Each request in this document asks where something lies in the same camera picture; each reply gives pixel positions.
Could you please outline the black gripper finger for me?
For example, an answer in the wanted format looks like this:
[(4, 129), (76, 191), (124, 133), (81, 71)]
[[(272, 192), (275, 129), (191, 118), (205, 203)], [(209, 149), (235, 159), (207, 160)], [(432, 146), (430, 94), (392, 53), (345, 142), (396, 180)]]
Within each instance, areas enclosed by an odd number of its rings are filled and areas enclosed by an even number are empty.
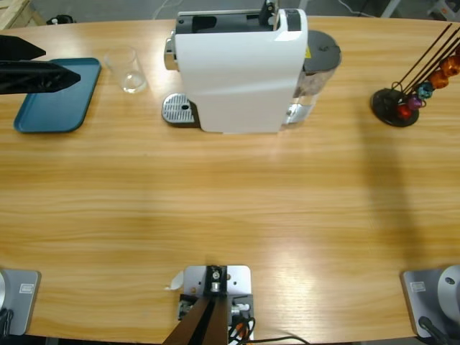
[(46, 51), (15, 36), (0, 36), (1, 60), (34, 60), (46, 55)]
[(54, 93), (80, 80), (79, 74), (50, 62), (1, 61), (1, 95)]

